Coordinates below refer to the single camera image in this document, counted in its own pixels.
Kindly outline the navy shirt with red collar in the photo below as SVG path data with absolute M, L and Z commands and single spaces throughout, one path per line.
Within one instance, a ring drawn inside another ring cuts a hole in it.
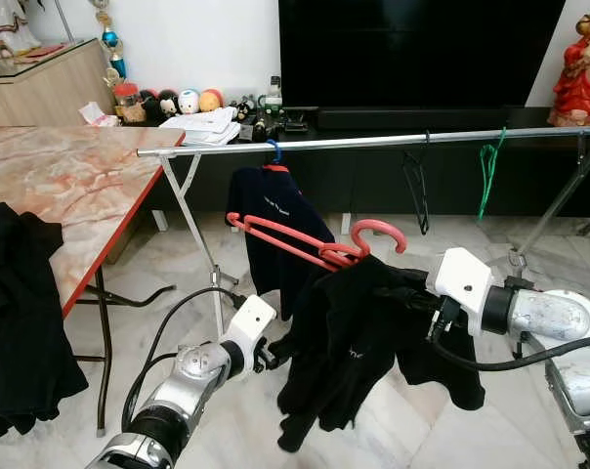
M 322 216 L 299 191 L 290 171 L 276 165 L 233 171 L 227 211 L 241 216 L 259 216 L 320 241 L 335 240 Z M 245 237 L 245 246 L 256 291 L 267 294 L 278 290 L 280 317 L 291 319 L 301 290 L 325 270 L 254 235 Z

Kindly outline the red laughing Buddha statue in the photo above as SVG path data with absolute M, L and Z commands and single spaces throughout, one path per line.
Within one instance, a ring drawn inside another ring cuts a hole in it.
M 563 52 L 564 66 L 557 85 L 548 122 L 558 128 L 590 126 L 590 13 L 575 26 L 580 39 Z

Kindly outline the white round plush toy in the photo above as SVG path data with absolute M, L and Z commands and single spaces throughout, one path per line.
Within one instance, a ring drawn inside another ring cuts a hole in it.
M 179 113 L 198 113 L 200 111 L 200 94 L 195 89 L 180 91 L 178 99 Z

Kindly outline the clear plastic bottle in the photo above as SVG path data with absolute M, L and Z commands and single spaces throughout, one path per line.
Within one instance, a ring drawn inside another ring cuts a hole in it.
M 266 112 L 278 113 L 282 109 L 282 104 L 281 77 L 273 75 L 270 77 L 270 84 L 267 89 L 267 94 L 264 95 L 261 107 L 263 107 Z

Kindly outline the red plastic hanger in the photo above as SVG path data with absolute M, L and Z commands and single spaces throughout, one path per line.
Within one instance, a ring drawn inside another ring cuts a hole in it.
M 403 232 L 400 229 L 374 219 L 363 219 L 360 220 L 360 222 L 353 224 L 350 237 L 352 238 L 354 245 L 317 240 L 317 238 L 314 238 L 309 234 L 295 231 L 295 229 L 286 227 L 286 225 L 270 222 L 270 220 L 259 218 L 259 216 L 254 215 L 228 213 L 227 220 L 233 227 L 239 228 L 241 231 L 249 235 L 258 237 L 261 240 L 268 242 L 269 245 L 278 247 L 278 249 L 285 250 L 286 253 L 299 256 L 299 258 L 307 260 L 307 262 L 312 263 L 317 267 L 330 270 L 330 272 L 336 272 L 336 270 L 352 267 L 354 264 L 362 262 L 366 256 L 371 255 L 370 246 L 365 240 L 363 240 L 361 235 L 363 231 L 373 231 L 392 237 L 395 241 L 395 253 L 402 254 L 407 247 L 407 238 L 403 235 Z M 265 229 L 304 242 L 304 244 L 307 244 L 309 249 L 313 249 L 315 253 L 308 253 L 304 247 L 296 247 L 286 244 L 282 238 L 277 238 L 272 234 L 265 232 Z

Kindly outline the glass jar with red lid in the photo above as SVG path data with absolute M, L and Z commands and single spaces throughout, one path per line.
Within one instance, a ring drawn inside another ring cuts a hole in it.
M 134 82 L 120 82 L 112 86 L 113 97 L 116 99 L 117 116 L 124 124 L 144 124 L 147 114 L 144 111 L 142 95 Z

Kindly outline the dark grey plastic hanger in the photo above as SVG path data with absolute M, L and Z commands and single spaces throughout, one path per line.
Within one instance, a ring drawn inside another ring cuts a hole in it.
M 430 211 L 428 196 L 426 195 L 426 178 L 423 157 L 428 152 L 429 144 L 432 142 L 432 134 L 425 130 L 423 147 L 420 155 L 414 156 L 410 150 L 404 150 L 401 153 L 400 169 L 403 174 L 410 193 L 412 206 L 414 206 L 414 215 L 417 227 L 421 235 L 426 235 L 432 223 L 430 223 Z

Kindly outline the pink tissue box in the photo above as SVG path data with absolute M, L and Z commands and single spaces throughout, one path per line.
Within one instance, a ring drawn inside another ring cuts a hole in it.
M 119 125 L 119 117 L 104 112 L 103 108 L 95 102 L 86 103 L 79 109 L 79 113 L 86 124 L 94 128 L 113 128 Z

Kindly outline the gold and blue trophy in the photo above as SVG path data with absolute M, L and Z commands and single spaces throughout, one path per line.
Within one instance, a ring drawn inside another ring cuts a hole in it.
M 110 0 L 88 0 L 95 9 L 96 21 L 102 26 L 102 43 L 107 49 L 108 67 L 105 70 L 104 81 L 110 88 L 127 81 L 127 64 L 124 59 L 124 43 L 112 27 Z

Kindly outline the silver metal clothes rack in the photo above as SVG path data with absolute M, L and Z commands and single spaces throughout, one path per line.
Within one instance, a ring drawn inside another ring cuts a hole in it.
M 432 142 L 470 142 L 497 138 L 499 130 L 452 131 L 452 133 L 432 134 Z M 577 133 L 588 137 L 590 128 L 526 128 L 515 129 L 515 137 L 564 137 Z M 286 140 L 278 142 L 282 148 L 290 150 L 317 149 L 352 149 L 392 147 L 416 143 L 416 135 L 398 135 L 397 137 L 356 137 L 327 139 L 312 137 L 308 139 Z M 198 250 L 204 256 L 207 268 L 213 278 L 228 278 L 229 273 L 216 262 L 213 251 L 207 246 L 201 230 L 195 220 L 197 211 L 219 213 L 227 202 L 228 176 L 237 168 L 251 168 L 269 162 L 274 155 L 268 144 L 238 145 L 200 145 L 200 147 L 177 147 L 148 150 L 158 165 L 156 187 L 145 197 L 144 208 L 155 220 L 161 231 L 166 231 L 167 220 L 173 214 L 183 216 L 188 225 Z M 559 193 L 558 199 L 549 206 L 544 214 L 536 216 L 537 222 L 530 232 L 511 244 L 508 253 L 491 260 L 492 267 L 505 270 L 511 276 L 522 277 L 533 269 L 533 262 L 539 251 L 537 242 L 544 236 L 546 229 L 565 204 L 572 192 L 585 178 L 585 170 L 577 171 Z M 354 216 L 363 214 L 339 213 L 341 222 L 339 231 L 345 232 L 353 222 Z

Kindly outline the black shirt with green logo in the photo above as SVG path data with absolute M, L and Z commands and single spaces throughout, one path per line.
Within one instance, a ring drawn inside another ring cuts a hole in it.
M 348 428 L 394 366 L 407 384 L 442 384 L 460 409 L 480 409 L 479 372 L 438 356 L 426 340 L 438 304 L 424 270 L 395 268 L 375 256 L 310 278 L 289 332 L 269 347 L 278 362 L 290 362 L 277 397 L 283 415 L 277 445 L 296 452 L 313 426 Z

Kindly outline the light wood sideboard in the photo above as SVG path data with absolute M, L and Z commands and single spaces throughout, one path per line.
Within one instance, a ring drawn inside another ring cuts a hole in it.
M 66 46 L 37 64 L 0 59 L 0 128 L 84 125 L 80 110 L 96 103 L 112 112 L 99 40 Z

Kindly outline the black TV console cabinet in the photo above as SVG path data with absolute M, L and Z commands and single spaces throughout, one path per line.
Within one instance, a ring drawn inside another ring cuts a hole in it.
M 515 137 L 517 128 L 536 128 L 525 113 L 506 122 L 508 138 L 497 155 L 487 216 L 539 216 L 558 199 L 577 171 L 585 178 L 572 192 L 560 216 L 590 216 L 590 135 Z M 283 151 L 283 164 L 300 191 L 322 214 L 411 214 L 414 206 L 400 169 L 401 153 L 417 156 L 424 129 L 415 128 L 416 143 L 392 147 Z M 423 157 L 430 214 L 477 215 L 482 192 L 478 153 L 497 138 L 466 142 L 431 142 Z

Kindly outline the black shirt with red collar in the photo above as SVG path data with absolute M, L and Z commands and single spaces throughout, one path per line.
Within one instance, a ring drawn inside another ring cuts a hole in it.
M 59 224 L 0 202 L 0 438 L 58 418 L 64 398 L 88 389 L 51 269 L 62 245 Z

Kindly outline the stack of white papers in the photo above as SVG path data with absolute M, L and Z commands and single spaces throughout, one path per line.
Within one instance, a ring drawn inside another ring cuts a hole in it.
M 213 111 L 179 113 L 161 122 L 158 128 L 183 130 L 183 145 L 224 145 L 241 133 L 235 121 L 236 107 L 220 107 Z

